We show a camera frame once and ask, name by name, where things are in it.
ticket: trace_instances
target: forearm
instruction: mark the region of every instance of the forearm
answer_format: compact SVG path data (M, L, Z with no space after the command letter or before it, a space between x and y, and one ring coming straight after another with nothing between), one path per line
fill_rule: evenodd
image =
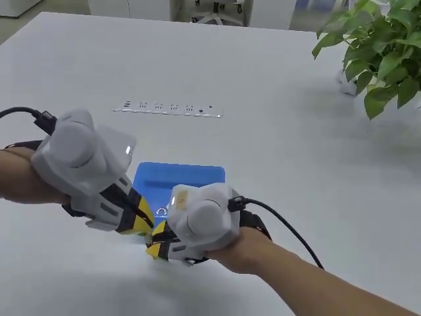
M357 288L275 244L259 254L256 274L297 316L415 316L416 314Z
M0 198L19 203L66 203L68 198L32 168L32 153L26 148L0 150Z

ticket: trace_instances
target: white table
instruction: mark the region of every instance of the white table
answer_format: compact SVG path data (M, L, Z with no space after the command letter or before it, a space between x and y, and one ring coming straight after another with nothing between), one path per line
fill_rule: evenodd
M2 108L89 109L138 136L130 176L142 161L223 166L243 195L284 215L327 270L421 312L420 153L370 137L334 83L344 47L314 62L315 43L305 32L42 13L0 47ZM205 99L225 115L111 111L126 99ZM31 121L1 120L0 145L43 137ZM309 259L254 210L275 241ZM0 214L2 315L291 315L255 277L152 261L60 207L1 201Z

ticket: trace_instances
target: white plastic casing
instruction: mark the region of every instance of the white plastic casing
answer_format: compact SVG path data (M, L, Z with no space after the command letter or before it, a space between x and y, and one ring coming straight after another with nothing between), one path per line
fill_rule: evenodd
M89 112L78 109L57 120L32 165L46 183L71 197L73 210L91 218L89 227L114 230L123 209L100 193L112 184L129 193L132 183L126 171L135 146L133 136L105 126L95 129Z
M228 246L239 234L239 212L228 211L228 200L237 193L227 184L202 188L175 186L167 223L180 243L170 247L170 259L202 259L207 251Z

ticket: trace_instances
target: potted plant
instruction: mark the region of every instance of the potted plant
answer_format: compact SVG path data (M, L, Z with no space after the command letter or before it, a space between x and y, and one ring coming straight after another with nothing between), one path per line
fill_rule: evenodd
M312 51L317 58L325 47L348 45L343 70L348 81L355 81L356 103L370 120L385 108L421 105L421 0L388 3L387 16L371 0L334 13L317 32L320 41ZM322 36L334 23L339 28Z

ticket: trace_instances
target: blue box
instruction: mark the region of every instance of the blue box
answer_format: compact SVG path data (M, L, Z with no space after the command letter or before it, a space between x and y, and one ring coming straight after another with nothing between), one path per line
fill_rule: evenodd
M155 226L157 226L166 218L171 191L176 185L185 184L199 188L224 182L225 170L222 167L148 162L139 164L133 188L146 198L155 216Z

